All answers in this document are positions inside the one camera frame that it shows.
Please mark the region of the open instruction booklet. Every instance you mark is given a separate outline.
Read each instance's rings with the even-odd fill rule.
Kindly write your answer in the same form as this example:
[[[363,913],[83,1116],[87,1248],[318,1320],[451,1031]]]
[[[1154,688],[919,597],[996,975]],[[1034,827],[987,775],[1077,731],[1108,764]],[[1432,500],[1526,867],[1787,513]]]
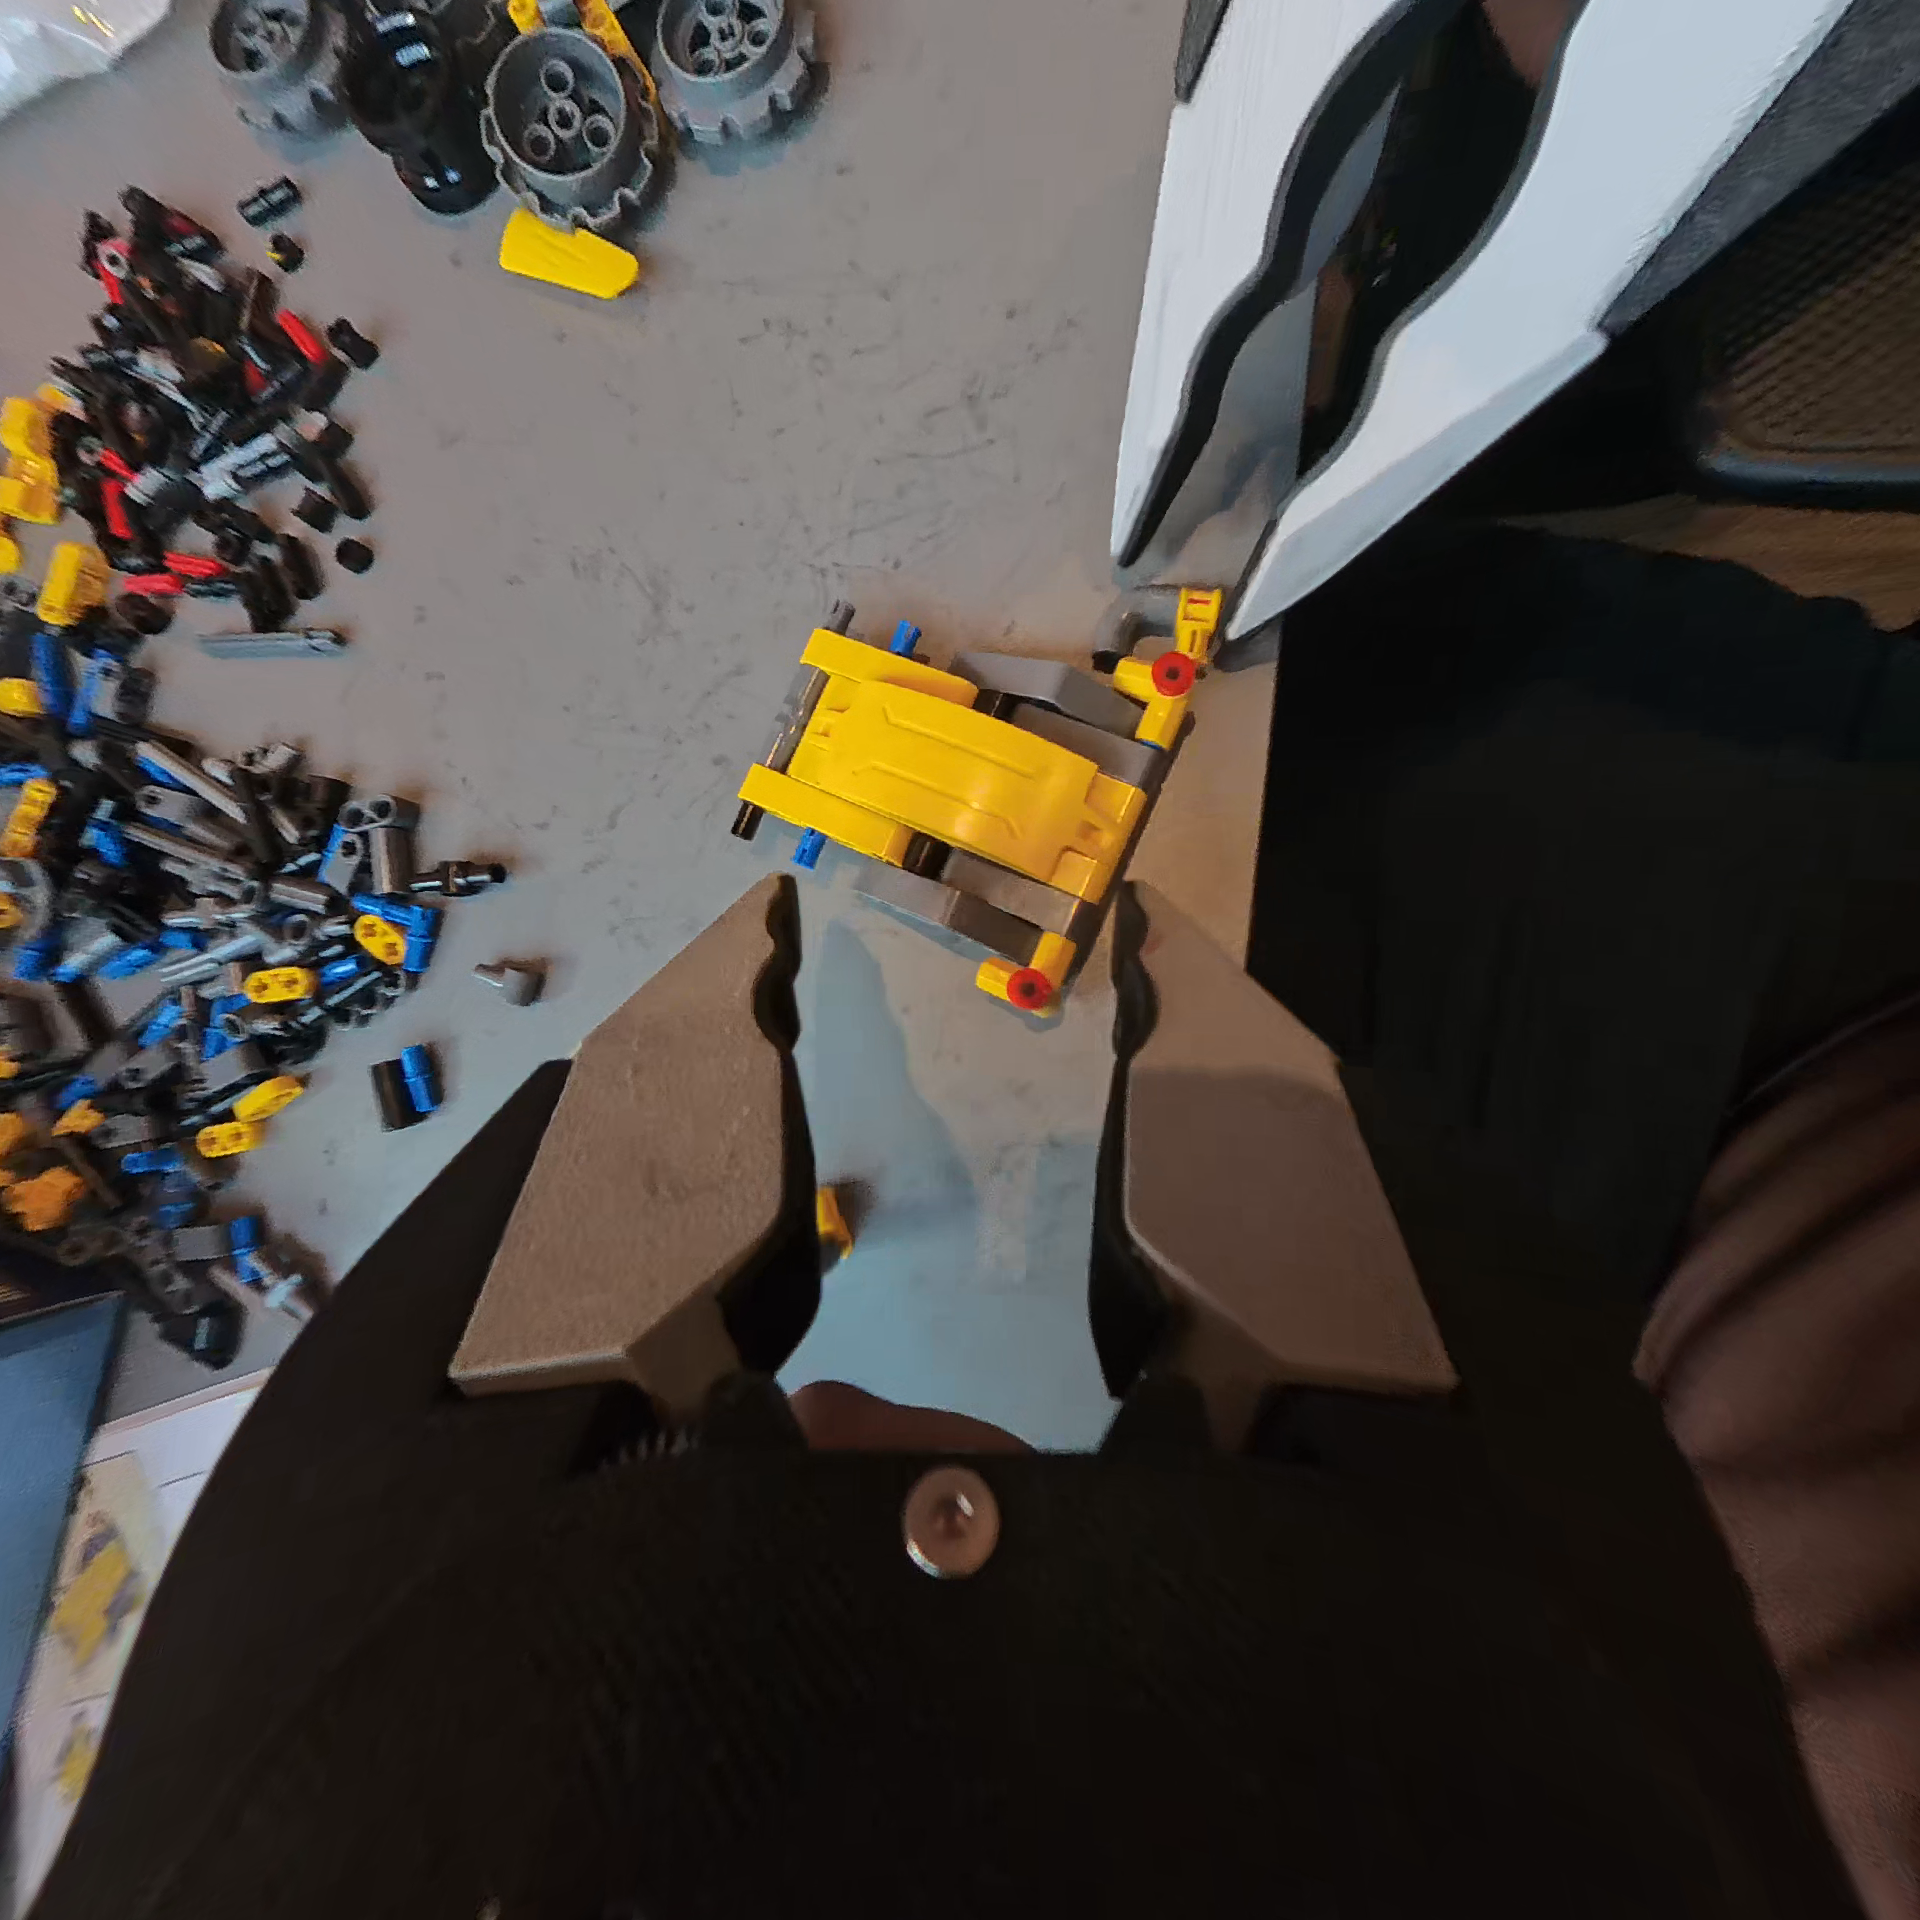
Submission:
[[[13,1713],[5,1860],[24,1911],[87,1791],[142,1617],[262,1370],[110,1419],[83,1455],[45,1610]]]

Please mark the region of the pile of small building pieces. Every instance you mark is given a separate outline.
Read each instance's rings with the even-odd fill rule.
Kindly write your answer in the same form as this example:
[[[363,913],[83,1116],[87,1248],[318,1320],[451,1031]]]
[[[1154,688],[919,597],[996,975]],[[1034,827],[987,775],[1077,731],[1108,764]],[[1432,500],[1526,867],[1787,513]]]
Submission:
[[[83,213],[87,339],[5,396],[5,1252],[114,1283],[201,1370],[247,1312],[309,1320],[229,1183],[321,1048],[419,989],[448,908],[407,897],[418,804],[158,716],[178,618],[318,629],[313,537],[372,564],[335,402],[377,341],[283,305],[293,209],[287,176],[234,204],[262,267],[142,184]]]

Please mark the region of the grey elbow with yellow connector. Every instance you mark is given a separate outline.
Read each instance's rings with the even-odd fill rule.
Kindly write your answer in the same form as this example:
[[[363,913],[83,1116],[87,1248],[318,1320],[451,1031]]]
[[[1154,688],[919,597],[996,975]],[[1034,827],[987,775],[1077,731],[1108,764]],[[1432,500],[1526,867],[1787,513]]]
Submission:
[[[1126,657],[1180,655],[1209,673],[1215,655],[1224,591],[1205,588],[1131,588],[1114,597],[1096,621],[1093,664],[1117,669]]]

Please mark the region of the yellow wedge panel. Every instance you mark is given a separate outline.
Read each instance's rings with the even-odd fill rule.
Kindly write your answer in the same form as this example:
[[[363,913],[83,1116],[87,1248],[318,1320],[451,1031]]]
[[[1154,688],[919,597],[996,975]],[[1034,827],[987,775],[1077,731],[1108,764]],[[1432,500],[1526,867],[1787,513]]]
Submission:
[[[591,227],[554,227],[525,209],[516,209],[496,248],[498,271],[571,292],[594,305],[625,298],[638,289],[642,265],[620,244]]]

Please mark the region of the cardboard kit box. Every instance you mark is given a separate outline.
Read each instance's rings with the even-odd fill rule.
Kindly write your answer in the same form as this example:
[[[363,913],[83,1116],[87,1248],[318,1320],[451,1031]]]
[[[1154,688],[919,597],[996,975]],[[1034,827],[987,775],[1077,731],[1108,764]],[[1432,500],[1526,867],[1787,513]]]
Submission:
[[[120,1322],[114,1283],[5,1252],[5,1746]]]

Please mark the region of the yellow panel vehicle assembly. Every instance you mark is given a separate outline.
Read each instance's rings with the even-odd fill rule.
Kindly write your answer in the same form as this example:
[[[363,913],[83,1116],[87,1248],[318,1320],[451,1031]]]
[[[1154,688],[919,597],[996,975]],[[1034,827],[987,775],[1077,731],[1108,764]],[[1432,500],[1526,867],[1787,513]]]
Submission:
[[[861,897],[979,950],[976,989],[1055,1021],[1186,735],[1205,673],[1180,655],[1117,669],[849,629],[806,638],[771,744],[743,770],[731,838],[799,833],[793,867],[853,853]]]

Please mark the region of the wheeled yellow black chassis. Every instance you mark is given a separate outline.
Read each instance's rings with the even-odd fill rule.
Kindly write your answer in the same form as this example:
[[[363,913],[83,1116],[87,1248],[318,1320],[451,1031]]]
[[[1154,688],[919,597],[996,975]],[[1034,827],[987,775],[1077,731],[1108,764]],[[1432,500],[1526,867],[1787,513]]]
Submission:
[[[276,142],[352,132],[460,215],[504,189],[538,231],[609,235],[680,150],[780,135],[816,59],[814,6],[217,6],[207,50]]]

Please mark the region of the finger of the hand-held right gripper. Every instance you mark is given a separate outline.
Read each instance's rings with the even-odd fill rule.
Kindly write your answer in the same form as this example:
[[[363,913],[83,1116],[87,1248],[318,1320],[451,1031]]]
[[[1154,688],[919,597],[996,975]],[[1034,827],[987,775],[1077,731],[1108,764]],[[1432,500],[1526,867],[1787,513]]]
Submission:
[[[1235,591],[1245,643],[1606,356],[1651,265],[1845,6],[1585,6],[1517,180],[1384,335],[1331,458],[1281,500]]]
[[[1140,564],[1249,330],[1312,282],[1350,156],[1421,59],[1421,6],[1186,6],[1126,381],[1108,550]]]

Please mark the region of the grey desk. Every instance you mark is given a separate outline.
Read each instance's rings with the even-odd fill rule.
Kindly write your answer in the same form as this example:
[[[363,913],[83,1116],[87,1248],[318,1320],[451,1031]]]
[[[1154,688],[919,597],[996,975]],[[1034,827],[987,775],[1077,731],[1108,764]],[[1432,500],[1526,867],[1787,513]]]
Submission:
[[[346,135],[283,156],[233,113],[205,8],[5,124],[5,392],[87,339],[83,213],[120,184],[258,260],[234,201],[293,176],[291,307],[382,360],[340,392],[372,567],[309,625],[335,663],[207,663],[178,618],[158,716],[213,754],[293,741],[418,799],[419,853],[511,883],[448,908],[419,992],[335,1039],[247,1160],[243,1210],[340,1278],[542,1060],[754,876],[731,838],[802,643],[836,597],[924,651],[1083,663],[1108,518],[1184,6],[823,6],[782,142],[676,156],[638,292],[496,267],[506,198],[434,221]],[[473,966],[545,966],[506,1009]],[[386,1135],[371,1067],[427,1043],[437,1116]]]

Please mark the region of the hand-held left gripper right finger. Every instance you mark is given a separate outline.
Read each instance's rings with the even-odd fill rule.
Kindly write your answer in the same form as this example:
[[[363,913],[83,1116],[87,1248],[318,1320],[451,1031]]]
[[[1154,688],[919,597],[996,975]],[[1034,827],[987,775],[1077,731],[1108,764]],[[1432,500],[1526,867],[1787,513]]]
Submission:
[[[1114,907],[1091,1335],[1114,1402],[1445,1402],[1454,1366],[1333,1052],[1160,888]]]

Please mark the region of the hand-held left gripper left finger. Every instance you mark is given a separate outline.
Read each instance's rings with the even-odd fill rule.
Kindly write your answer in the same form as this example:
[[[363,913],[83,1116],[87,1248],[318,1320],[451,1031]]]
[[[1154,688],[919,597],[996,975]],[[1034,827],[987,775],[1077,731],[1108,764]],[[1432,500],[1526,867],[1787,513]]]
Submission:
[[[708,1405],[823,1303],[799,1043],[802,913],[757,876],[579,1043],[448,1383]]]

